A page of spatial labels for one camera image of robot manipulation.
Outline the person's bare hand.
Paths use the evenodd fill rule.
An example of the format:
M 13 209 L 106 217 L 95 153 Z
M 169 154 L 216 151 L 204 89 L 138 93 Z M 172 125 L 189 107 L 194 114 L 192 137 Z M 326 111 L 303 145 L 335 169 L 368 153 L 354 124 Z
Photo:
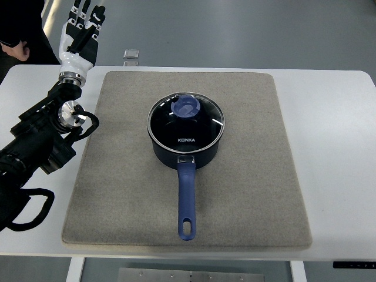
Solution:
M 24 62 L 29 59 L 30 50 L 26 46 L 27 41 L 20 41 L 16 46 L 10 47 L 1 43 L 2 50 L 9 56 L 16 58 L 17 60 Z

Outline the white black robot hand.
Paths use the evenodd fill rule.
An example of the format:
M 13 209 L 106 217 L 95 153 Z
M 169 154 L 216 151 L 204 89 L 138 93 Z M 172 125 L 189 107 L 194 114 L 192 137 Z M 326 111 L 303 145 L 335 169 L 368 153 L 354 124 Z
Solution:
M 75 1 L 64 24 L 59 45 L 61 72 L 74 72 L 85 76 L 95 66 L 98 37 L 105 21 L 104 6 L 88 9 L 91 1 Z

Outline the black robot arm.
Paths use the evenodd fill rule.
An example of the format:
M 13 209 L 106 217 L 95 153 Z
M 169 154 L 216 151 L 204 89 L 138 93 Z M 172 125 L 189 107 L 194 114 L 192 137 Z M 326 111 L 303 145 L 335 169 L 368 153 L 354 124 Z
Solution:
M 80 124 L 70 125 L 63 118 L 66 102 L 80 98 L 83 80 L 72 72 L 62 72 L 47 97 L 19 116 L 11 129 L 14 140 L 1 150 L 1 229 L 26 231 L 47 217 L 55 195 L 43 188 L 24 189 L 36 170 L 50 174 L 76 154 L 72 144 L 82 133 Z M 45 197 L 36 217 L 28 223 L 14 220 L 33 196 Z

